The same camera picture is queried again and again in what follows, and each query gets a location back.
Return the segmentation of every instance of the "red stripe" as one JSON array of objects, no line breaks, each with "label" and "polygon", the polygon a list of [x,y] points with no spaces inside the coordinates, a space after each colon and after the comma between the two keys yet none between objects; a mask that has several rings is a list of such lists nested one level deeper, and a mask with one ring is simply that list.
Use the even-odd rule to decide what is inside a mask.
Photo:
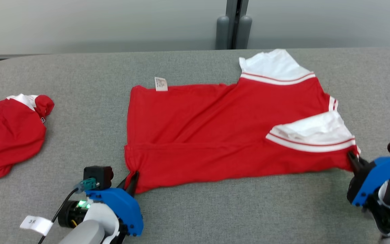
[{"label": "red stripe", "polygon": [[271,77],[259,76],[259,75],[250,74],[250,73],[246,73],[246,72],[242,72],[242,74],[246,74],[246,75],[250,75],[250,76],[257,76],[257,77],[262,77],[262,78],[267,78],[267,79],[272,79],[272,80],[276,80],[276,81],[297,81],[298,79],[302,79],[302,78],[307,77],[307,76],[309,76],[309,75],[313,75],[314,72],[311,72],[311,73],[309,73],[309,74],[307,74],[307,75],[304,75],[304,76],[302,76],[302,77],[300,77],[300,78],[291,79],[291,80],[274,79],[274,78],[271,78]]},{"label": "red stripe", "polygon": [[289,139],[285,139],[285,138],[283,138],[283,137],[274,135],[274,134],[272,134],[272,133],[269,133],[269,134],[272,135],[272,136],[274,136],[274,137],[277,137],[277,138],[279,138],[279,139],[283,139],[283,140],[285,140],[285,141],[288,141],[288,142],[291,142],[291,143],[294,143],[294,144],[307,145],[307,146],[314,146],[314,147],[334,146],[334,145],[339,145],[339,144],[342,144],[342,143],[345,143],[345,142],[349,142],[349,141],[354,140],[354,137],[353,137],[353,138],[351,138],[351,139],[345,140],[345,141],[343,141],[343,142],[335,143],[335,144],[316,145],[316,144],[308,144],[308,143],[302,143],[302,142],[295,142],[295,141],[291,141],[291,140],[289,140]]}]

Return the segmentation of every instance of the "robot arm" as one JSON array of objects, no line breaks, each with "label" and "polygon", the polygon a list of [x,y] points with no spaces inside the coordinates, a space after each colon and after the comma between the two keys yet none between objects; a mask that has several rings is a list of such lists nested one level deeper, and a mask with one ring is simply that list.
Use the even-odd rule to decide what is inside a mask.
[{"label": "robot arm", "polygon": [[139,173],[110,188],[110,167],[87,167],[85,178],[99,186],[87,190],[88,201],[69,201],[58,216],[62,227],[74,228],[59,244],[121,244],[127,235],[142,234],[144,223],[138,202],[133,198]]},{"label": "robot arm", "polygon": [[381,244],[390,244],[390,157],[380,157],[368,163],[349,153],[354,177],[347,199],[373,215],[382,234]]}]

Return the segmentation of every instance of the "white stripe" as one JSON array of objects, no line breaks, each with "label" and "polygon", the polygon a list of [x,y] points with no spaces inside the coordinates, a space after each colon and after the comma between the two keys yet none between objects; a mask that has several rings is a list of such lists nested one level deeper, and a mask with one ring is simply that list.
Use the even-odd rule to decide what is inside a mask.
[{"label": "white stripe", "polygon": [[[292,141],[292,143],[296,143],[296,144],[305,143],[305,141],[303,141],[303,140],[298,141],[298,140],[294,140],[292,138],[288,138],[286,136],[281,135],[278,131],[275,130],[275,127],[273,127],[271,129],[269,134],[274,135],[276,137],[280,137],[282,139],[285,139],[286,141]],[[332,145],[332,144],[336,145],[336,144],[341,144],[342,142],[345,142],[345,141],[348,141],[348,140],[351,140],[351,139],[354,139],[354,136],[350,136],[350,137],[344,137],[343,136],[339,140],[335,140],[335,141],[324,141],[324,142],[323,141],[322,142],[311,141],[308,144],[313,144],[314,146],[326,146],[326,144],[327,145]]]},{"label": "white stripe", "polygon": [[328,152],[328,151],[338,151],[338,150],[342,150],[342,149],[345,149],[345,148],[348,148],[348,147],[356,145],[356,141],[355,140],[350,140],[348,142],[344,142],[344,143],[337,144],[337,145],[311,146],[311,145],[304,145],[304,144],[298,144],[298,143],[294,143],[294,142],[289,142],[289,141],[280,139],[278,137],[275,137],[275,136],[273,136],[271,134],[268,134],[266,136],[266,139],[269,139],[272,142],[276,142],[276,143],[278,143],[280,145],[283,145],[285,147],[288,147],[288,148],[292,148],[292,149],[295,149],[295,150],[298,150],[298,151],[307,151],[307,152],[310,152],[310,153],[325,153],[325,152]]},{"label": "white stripe", "polygon": [[274,79],[269,79],[269,78],[260,77],[260,76],[253,76],[253,75],[249,75],[249,74],[242,74],[240,77],[250,79],[250,80],[260,81],[260,82],[264,82],[264,83],[269,83],[269,84],[273,84],[273,85],[294,85],[294,84],[300,83],[302,81],[305,81],[307,79],[314,78],[314,77],[316,77],[316,75],[314,73],[312,73],[312,74],[309,74],[307,76],[304,76],[300,79],[293,80],[293,81],[277,81]]},{"label": "white stripe", "polygon": [[334,111],[333,110],[333,105],[335,104],[335,99],[331,96],[329,98],[329,111]]}]

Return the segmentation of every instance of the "black cable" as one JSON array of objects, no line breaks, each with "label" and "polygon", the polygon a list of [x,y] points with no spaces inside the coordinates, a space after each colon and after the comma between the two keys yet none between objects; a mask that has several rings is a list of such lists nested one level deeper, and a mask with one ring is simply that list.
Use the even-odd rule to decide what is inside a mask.
[{"label": "black cable", "polygon": [[[54,223],[55,222],[55,220],[57,219],[57,217],[58,217],[58,214],[59,214],[59,212],[61,211],[61,209],[62,209],[62,207],[64,206],[64,204],[68,201],[68,199],[75,193],[75,192],[77,192],[79,190],[79,188],[75,188],[75,189],[73,189],[68,195],[67,195],[67,197],[64,199],[64,202],[62,202],[62,204],[61,204],[61,206],[60,206],[60,208],[58,209],[58,211],[57,211],[57,213],[54,215],[54,217],[52,218],[52,223]],[[40,241],[39,241],[39,243],[38,244],[42,244],[42,242],[43,242],[43,240],[45,239],[45,237],[46,236],[42,236],[42,238],[40,239]]]}]

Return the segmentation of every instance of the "white wall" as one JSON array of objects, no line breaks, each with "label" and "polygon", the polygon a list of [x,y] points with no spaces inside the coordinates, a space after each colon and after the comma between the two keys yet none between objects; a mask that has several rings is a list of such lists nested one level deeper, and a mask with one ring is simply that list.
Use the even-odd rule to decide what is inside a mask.
[{"label": "white wall", "polygon": [[214,49],[226,0],[0,0],[0,55]]},{"label": "white wall", "polygon": [[390,46],[390,0],[249,0],[248,48]]}]

